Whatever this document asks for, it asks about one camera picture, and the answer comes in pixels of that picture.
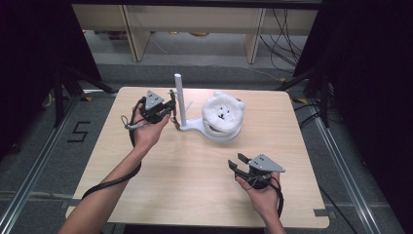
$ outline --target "gray floor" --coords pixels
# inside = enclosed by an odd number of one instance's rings
[[[173,73],[179,71],[184,74],[184,87],[188,88],[272,90],[280,85],[282,78],[291,79],[290,71],[293,69],[293,66],[279,58],[273,58],[272,61],[268,49],[262,42],[259,45],[255,64],[248,64],[242,35],[209,34],[205,37],[197,37],[184,32],[178,34],[155,32],[151,35],[141,62],[131,60],[131,51],[125,40],[109,40],[106,34],[94,34],[92,31],[87,31],[85,36],[103,81],[113,88],[141,85],[168,86],[173,84]],[[264,39],[273,45],[268,35],[264,36]],[[306,41],[306,37],[291,37],[291,39],[299,48],[302,48]],[[290,53],[285,51],[281,53],[293,59]],[[276,69],[274,64],[287,72]],[[85,89],[94,88],[88,84],[82,85]],[[305,85],[306,82],[303,82],[291,88],[288,91],[290,96],[303,98],[302,91]],[[67,202],[82,176],[113,100],[114,97],[102,95],[76,104],[11,233],[58,231],[64,222]],[[294,107],[301,105],[301,103],[293,103]],[[299,109],[296,111],[297,121],[301,122],[311,114],[309,107]],[[329,130],[346,163],[350,166],[357,188],[371,209],[380,230],[382,233],[403,233],[368,168],[362,165],[357,148],[345,125],[342,124],[337,110],[329,110],[329,118]],[[69,140],[79,137],[72,134],[79,121],[90,122],[78,129],[88,132],[88,135],[83,142],[70,143]],[[6,211],[36,161],[49,133],[53,130],[53,124],[54,107],[51,106],[32,121],[32,127],[19,141],[21,152],[11,152],[1,162],[1,213]],[[302,129],[302,134],[319,185],[329,194],[358,233],[369,233],[355,209],[316,121],[306,125]],[[324,195],[323,200],[330,213],[330,226],[327,229],[287,229],[287,232],[352,233],[331,201]],[[104,232],[123,233],[124,226],[109,223]],[[159,230],[145,229],[144,233],[156,233],[156,231]]]

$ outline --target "finger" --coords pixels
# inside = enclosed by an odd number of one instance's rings
[[[279,172],[272,172],[271,176],[276,178],[278,181],[280,181],[280,173]]]
[[[161,120],[161,122],[160,122],[160,124],[162,125],[162,127],[164,127],[168,122],[169,122],[169,119],[170,119],[170,114],[166,114],[165,116],[164,116],[164,118]]]
[[[245,179],[236,176],[235,180],[237,181],[237,183],[240,184],[241,188],[243,188],[244,190],[248,191],[249,189],[251,189],[251,185],[249,185],[249,183],[247,183]]]
[[[140,110],[142,109],[143,104],[140,103],[137,106],[137,109],[134,111],[134,121],[142,119],[142,115],[140,114]]]

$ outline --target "wire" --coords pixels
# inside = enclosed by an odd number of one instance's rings
[[[276,50],[274,50],[274,48],[277,46],[276,44],[274,44],[274,46],[270,46],[268,45],[268,43],[264,40],[264,38],[260,35],[259,36],[262,40],[262,42],[264,43],[264,45],[267,47],[267,49],[274,55],[278,56],[280,59],[288,62],[290,65],[292,66],[296,66],[296,63],[294,61],[291,61],[290,59],[288,59],[287,57],[283,56],[282,54],[280,54],[279,52],[277,52]]]
[[[299,109],[302,109],[302,108],[304,108],[304,107],[310,107],[310,106],[319,106],[319,104],[305,104],[305,105],[301,105],[301,106],[299,106],[299,107],[295,107],[295,108],[294,108],[294,111],[299,110]]]
[[[337,212],[340,214],[340,216],[342,218],[344,218],[344,220],[347,222],[349,227],[353,230],[353,232],[357,234],[356,229],[352,226],[350,221],[346,218],[346,216],[341,212],[341,210],[337,207],[337,205],[334,203],[334,201],[331,199],[331,197],[327,194],[327,192],[325,192],[325,190],[320,185],[319,185],[319,190],[325,195],[325,197],[327,197],[327,199],[331,202],[331,204],[334,206],[334,208],[337,210]]]
[[[123,182],[131,179],[132,177],[136,176],[136,174],[140,171],[141,166],[142,166],[142,163],[137,165],[137,167],[133,171],[131,171],[129,174],[127,174],[125,176],[122,176],[120,178],[116,178],[116,179],[113,179],[113,180],[110,180],[110,181],[107,181],[107,182],[103,182],[103,183],[100,183],[98,185],[93,186],[92,188],[88,189],[88,191],[85,192],[85,194],[82,197],[82,200],[85,199],[87,196],[89,196],[91,193],[94,193],[94,192],[96,192],[98,190],[101,190],[103,188],[107,188],[107,187],[110,187],[110,186],[113,186],[113,185],[116,185],[116,184],[119,184],[119,183],[123,183]]]
[[[115,230],[116,230],[116,223],[114,223],[114,224],[113,224],[113,227],[112,227],[112,234],[114,234],[114,233],[115,233]]]
[[[313,120],[315,120],[316,118],[318,118],[318,117],[320,116],[320,114],[321,114],[321,112],[318,111],[318,112],[312,114],[311,116],[307,117],[307,119],[303,120],[303,121],[299,124],[300,129],[304,128],[304,127],[305,127],[306,125],[308,125],[310,122],[312,122]]]
[[[285,39],[286,43],[288,44],[289,50],[278,45],[280,48],[282,48],[285,51],[291,52],[292,56],[294,57],[294,60],[297,62],[298,61],[298,57],[301,56],[301,54],[298,54],[294,51],[294,49],[292,47],[295,47],[295,49],[297,49],[299,52],[302,52],[302,50],[300,48],[298,48],[289,38],[289,31],[288,31],[288,22],[287,22],[287,17],[288,17],[288,9],[284,9],[284,22],[283,24],[280,23],[279,18],[277,17],[276,11],[275,9],[273,9],[273,14],[274,17],[277,21],[277,24],[279,25],[280,28],[280,35],[279,38],[277,39],[276,44],[278,44],[278,41],[280,39],[281,36],[283,36],[283,38]]]
[[[339,111],[332,112],[332,113],[330,112],[330,113],[328,113],[328,115],[336,116],[336,118],[328,117],[328,120],[330,120],[330,121],[332,121],[332,122],[334,122],[334,123],[337,123],[337,124],[344,125],[344,120],[343,120],[343,118],[340,116],[340,112],[339,112]]]
[[[158,44],[158,42],[156,42],[155,41],[155,39],[153,39],[151,36],[149,37],[149,39],[155,44],[155,46],[157,46],[162,52],[164,52],[166,55],[169,55],[169,53],[166,51],[166,50],[164,50],[164,48],[162,48],[159,44]]]
[[[186,62],[178,62],[177,64],[191,65],[191,66],[212,66],[212,67],[223,67],[223,68],[225,68],[225,67],[238,67],[238,68],[243,68],[245,70],[249,70],[249,71],[252,71],[252,72],[255,72],[255,73],[259,73],[259,74],[269,76],[269,77],[273,78],[274,80],[277,80],[277,81],[280,81],[280,82],[282,81],[280,78],[274,77],[274,76],[272,76],[271,74],[269,74],[267,72],[254,70],[254,69],[251,69],[251,68],[246,67],[246,66],[224,66],[224,65],[214,65],[214,64],[196,65],[196,64],[186,63]]]

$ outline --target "bear face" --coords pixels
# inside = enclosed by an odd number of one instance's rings
[[[215,92],[203,105],[203,118],[212,129],[231,133],[240,127],[245,104],[222,92]]]

